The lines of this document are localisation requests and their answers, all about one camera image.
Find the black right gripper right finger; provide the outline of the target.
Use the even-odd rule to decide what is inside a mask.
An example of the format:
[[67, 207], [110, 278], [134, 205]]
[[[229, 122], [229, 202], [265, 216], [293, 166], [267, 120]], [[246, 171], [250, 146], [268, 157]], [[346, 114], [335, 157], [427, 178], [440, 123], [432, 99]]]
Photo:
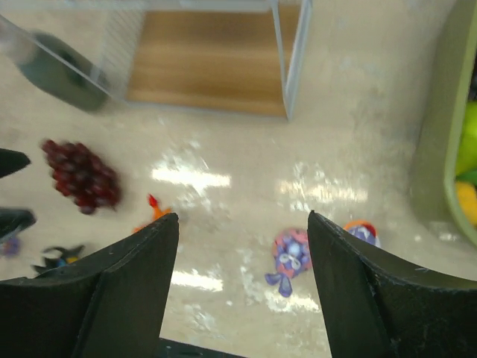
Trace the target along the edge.
[[321, 214], [309, 248], [333, 357], [475, 357], [476, 282], [410, 263]]

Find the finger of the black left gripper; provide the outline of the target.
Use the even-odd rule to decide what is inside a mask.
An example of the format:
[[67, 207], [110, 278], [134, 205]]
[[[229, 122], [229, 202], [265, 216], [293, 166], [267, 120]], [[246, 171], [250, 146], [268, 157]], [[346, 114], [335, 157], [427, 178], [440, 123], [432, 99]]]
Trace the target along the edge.
[[6, 242], [17, 233], [29, 228], [36, 223], [36, 217], [30, 210], [4, 208], [0, 209], [1, 215], [1, 242]]
[[10, 149], [0, 149], [0, 178], [4, 178], [19, 170], [22, 170], [31, 163], [26, 154]]

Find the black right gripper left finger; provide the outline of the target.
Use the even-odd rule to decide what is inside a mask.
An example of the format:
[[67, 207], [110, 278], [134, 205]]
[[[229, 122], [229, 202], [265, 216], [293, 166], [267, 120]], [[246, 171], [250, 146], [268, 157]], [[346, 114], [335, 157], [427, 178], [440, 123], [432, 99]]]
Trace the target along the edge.
[[3, 357], [152, 357], [179, 239], [178, 217], [75, 263], [1, 282]]

